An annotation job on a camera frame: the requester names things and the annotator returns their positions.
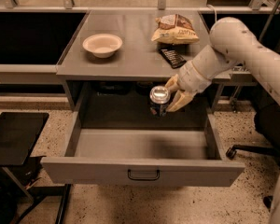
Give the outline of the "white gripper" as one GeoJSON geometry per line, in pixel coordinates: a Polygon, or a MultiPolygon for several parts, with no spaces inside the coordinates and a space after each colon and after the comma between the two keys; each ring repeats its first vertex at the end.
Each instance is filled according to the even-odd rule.
{"type": "Polygon", "coordinates": [[[165,84],[169,92],[176,91],[174,99],[166,111],[176,112],[193,100],[193,93],[202,93],[210,84],[211,81],[198,72],[192,61],[186,62],[179,69],[178,74],[170,77],[165,84]]]}

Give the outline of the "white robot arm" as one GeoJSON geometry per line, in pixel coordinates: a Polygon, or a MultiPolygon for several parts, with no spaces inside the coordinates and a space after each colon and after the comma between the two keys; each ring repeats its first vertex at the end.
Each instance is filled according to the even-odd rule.
{"type": "Polygon", "coordinates": [[[280,55],[263,47],[241,21],[231,17],[217,21],[209,38],[211,44],[166,83],[175,94],[167,110],[176,112],[204,91],[216,75],[242,63],[276,101],[260,110],[258,121],[262,133],[280,146],[280,55]]]}

